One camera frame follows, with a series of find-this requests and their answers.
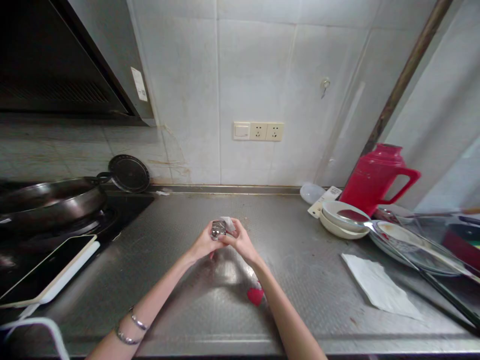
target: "silver bracelet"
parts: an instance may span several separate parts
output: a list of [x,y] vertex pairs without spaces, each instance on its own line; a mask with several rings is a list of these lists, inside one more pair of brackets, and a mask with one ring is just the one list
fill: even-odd
[[134,340],[132,338],[126,337],[123,332],[120,331],[120,321],[115,325],[115,334],[116,337],[120,339],[120,341],[126,345],[137,345],[140,344],[142,339]]
[[147,331],[149,329],[148,326],[146,326],[143,322],[140,322],[137,317],[134,315],[134,307],[132,306],[130,308],[130,310],[128,311],[130,314],[131,314],[131,319],[133,320],[133,322],[135,323],[135,325],[137,325],[140,329],[142,329],[143,331]]

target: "white cloth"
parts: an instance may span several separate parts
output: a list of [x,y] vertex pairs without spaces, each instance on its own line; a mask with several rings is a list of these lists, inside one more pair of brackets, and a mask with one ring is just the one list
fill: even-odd
[[220,216],[220,219],[222,219],[226,223],[226,230],[228,232],[234,232],[235,231],[235,225],[230,216]]
[[390,279],[383,266],[355,255],[342,254],[341,257],[373,306],[389,313],[423,319],[407,293]]

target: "pot lid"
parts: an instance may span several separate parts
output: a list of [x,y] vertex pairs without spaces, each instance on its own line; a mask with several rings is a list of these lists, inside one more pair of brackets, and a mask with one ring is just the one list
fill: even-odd
[[113,183],[127,193],[141,193],[150,185],[147,167],[134,156],[114,156],[108,163],[108,171]]

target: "wok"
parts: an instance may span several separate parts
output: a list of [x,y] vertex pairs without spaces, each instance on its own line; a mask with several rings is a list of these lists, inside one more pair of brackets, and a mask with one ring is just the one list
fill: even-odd
[[0,196],[0,227],[16,233],[41,233],[73,223],[103,208],[100,184],[109,172],[44,182]]

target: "hand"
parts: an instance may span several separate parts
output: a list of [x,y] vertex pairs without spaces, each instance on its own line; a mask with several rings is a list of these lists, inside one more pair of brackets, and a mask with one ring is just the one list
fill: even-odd
[[203,258],[205,255],[208,255],[217,249],[228,246],[226,243],[221,241],[212,240],[210,237],[210,233],[212,232],[212,223],[213,221],[208,223],[206,228],[203,229],[190,249],[187,251],[193,262],[196,262],[198,259]]
[[253,266],[260,259],[260,255],[257,250],[255,250],[254,245],[240,220],[233,217],[231,220],[233,225],[235,225],[235,231],[231,233],[229,232],[229,234],[233,237],[220,235],[218,240],[224,244],[231,245],[248,265]]

